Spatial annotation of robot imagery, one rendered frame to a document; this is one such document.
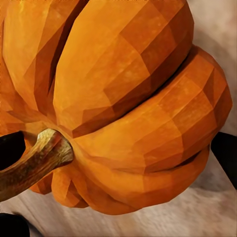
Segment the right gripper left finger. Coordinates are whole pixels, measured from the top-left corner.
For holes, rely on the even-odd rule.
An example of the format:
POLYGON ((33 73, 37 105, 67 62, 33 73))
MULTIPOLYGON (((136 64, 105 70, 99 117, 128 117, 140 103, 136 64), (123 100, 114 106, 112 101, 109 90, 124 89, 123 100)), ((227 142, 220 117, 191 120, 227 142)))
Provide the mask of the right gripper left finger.
POLYGON ((26 150, 21 131, 0 137, 0 170, 15 164, 26 150))

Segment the pumpkin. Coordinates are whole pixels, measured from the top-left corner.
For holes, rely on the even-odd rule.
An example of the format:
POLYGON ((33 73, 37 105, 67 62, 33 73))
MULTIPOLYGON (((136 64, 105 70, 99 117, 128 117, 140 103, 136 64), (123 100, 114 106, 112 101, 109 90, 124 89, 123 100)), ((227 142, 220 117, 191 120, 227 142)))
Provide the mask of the pumpkin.
POLYGON ((193 38, 186 0, 0 0, 0 137, 26 145, 0 202, 122 215, 185 191, 233 106, 193 38))

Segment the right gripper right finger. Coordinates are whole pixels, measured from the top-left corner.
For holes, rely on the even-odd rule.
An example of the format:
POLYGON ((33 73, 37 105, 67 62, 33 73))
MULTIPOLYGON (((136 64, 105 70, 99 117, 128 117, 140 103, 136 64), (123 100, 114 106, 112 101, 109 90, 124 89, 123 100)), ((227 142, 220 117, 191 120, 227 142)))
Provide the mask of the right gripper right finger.
POLYGON ((237 191, 237 137, 218 132, 210 149, 237 191))

